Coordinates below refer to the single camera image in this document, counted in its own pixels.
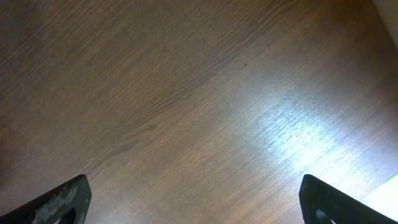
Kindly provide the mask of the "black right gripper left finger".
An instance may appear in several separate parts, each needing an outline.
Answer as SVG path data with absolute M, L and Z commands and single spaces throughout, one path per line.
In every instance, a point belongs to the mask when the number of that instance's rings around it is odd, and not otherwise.
M 80 174 L 19 208 L 1 216 L 1 223 L 84 224 L 91 201 L 85 174 Z

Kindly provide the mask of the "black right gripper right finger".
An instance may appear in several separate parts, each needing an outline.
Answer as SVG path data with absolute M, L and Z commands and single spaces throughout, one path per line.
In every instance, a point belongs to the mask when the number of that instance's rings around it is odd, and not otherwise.
M 303 176 L 299 200 L 305 224 L 397 224 L 310 174 Z

